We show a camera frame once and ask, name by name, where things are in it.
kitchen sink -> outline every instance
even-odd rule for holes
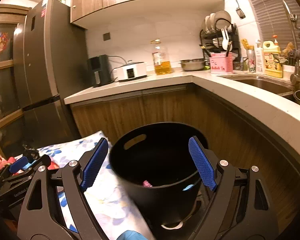
[[[267,90],[271,93],[277,94],[291,101],[294,101],[293,89],[294,86],[284,83],[282,81],[273,80],[259,75],[251,76],[223,76],[223,78],[236,80],[257,88]]]

window blinds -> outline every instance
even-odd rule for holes
[[[293,14],[298,16],[298,27],[300,27],[300,7],[296,0],[285,0]],[[264,41],[273,41],[272,35],[278,35],[277,41],[283,50],[293,37],[288,19],[286,17],[282,0],[251,0],[257,21],[260,24],[261,35]],[[298,30],[295,29],[297,36],[298,49],[300,49],[300,39]]]

dish soap bottle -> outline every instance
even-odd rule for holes
[[[154,45],[152,57],[155,73],[157,75],[170,74],[172,69],[167,49],[162,45],[160,39],[151,41],[151,44]]]
[[[256,40],[256,48],[254,50],[256,53],[256,73],[264,74],[266,68],[265,54],[260,40]]]
[[[265,54],[265,74],[272,77],[282,78],[282,65],[274,57],[274,54],[280,55],[281,50],[279,45],[275,45],[272,41],[263,42],[263,51]]]

trash bin handle hole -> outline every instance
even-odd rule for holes
[[[127,141],[124,145],[123,148],[125,150],[128,150],[130,147],[134,146],[135,144],[144,141],[147,138],[147,136],[145,134],[140,134],[134,138],[132,138],[131,140]]]

kitchen countertop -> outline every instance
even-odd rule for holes
[[[153,74],[135,81],[115,82],[97,88],[91,87],[65,98],[64,101],[65,104],[72,104],[120,93],[194,83],[255,117],[278,134],[300,155],[300,106],[298,104],[266,90],[220,76],[211,74],[210,71],[175,71],[160,76]],[[264,77],[289,83],[285,79]]]

